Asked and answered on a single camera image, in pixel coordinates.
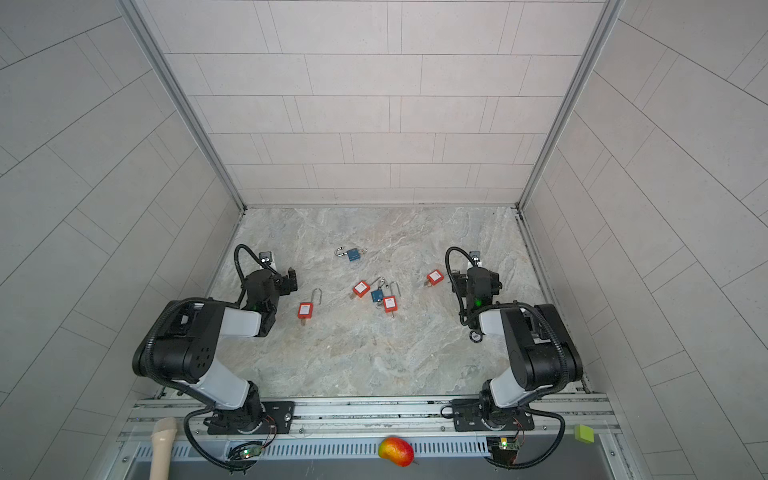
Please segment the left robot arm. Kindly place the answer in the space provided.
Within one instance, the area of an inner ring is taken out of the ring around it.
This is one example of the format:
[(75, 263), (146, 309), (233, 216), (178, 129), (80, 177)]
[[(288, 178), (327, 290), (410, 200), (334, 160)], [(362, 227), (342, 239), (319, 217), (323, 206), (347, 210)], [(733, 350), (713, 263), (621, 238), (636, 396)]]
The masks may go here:
[(137, 347), (132, 369), (209, 407), (211, 433), (252, 433), (267, 417), (258, 387), (224, 366), (217, 346), (222, 338), (267, 336), (279, 299), (297, 290), (294, 269), (285, 275), (259, 269), (244, 279), (244, 306), (202, 297), (172, 301)]

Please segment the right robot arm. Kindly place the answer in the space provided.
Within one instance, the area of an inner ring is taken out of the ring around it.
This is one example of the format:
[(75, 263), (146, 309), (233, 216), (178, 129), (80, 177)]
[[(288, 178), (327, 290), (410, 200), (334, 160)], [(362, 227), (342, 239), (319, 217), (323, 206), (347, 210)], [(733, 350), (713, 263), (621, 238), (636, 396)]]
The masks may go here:
[(583, 362), (554, 305), (496, 302), (500, 276), (480, 266), (453, 271), (451, 286), (470, 340), (495, 335), (505, 341), (509, 367), (483, 384), (473, 408), (488, 428), (511, 424), (531, 402), (582, 379)]

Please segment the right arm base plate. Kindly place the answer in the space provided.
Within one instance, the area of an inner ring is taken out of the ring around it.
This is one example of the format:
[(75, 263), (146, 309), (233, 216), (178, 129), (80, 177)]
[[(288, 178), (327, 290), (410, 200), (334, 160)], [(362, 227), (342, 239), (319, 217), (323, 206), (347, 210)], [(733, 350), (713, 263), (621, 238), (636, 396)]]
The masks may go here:
[(520, 408), (499, 408), (492, 401), (453, 399), (450, 414), (457, 432), (532, 431), (535, 423)]

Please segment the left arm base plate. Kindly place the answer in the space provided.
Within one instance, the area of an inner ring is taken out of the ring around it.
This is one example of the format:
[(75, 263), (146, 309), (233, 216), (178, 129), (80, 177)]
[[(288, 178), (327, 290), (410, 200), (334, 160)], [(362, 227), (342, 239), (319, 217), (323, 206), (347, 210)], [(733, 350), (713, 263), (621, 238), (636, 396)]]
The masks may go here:
[(209, 435), (288, 434), (295, 407), (292, 401), (246, 404), (237, 410), (214, 410), (203, 424)]

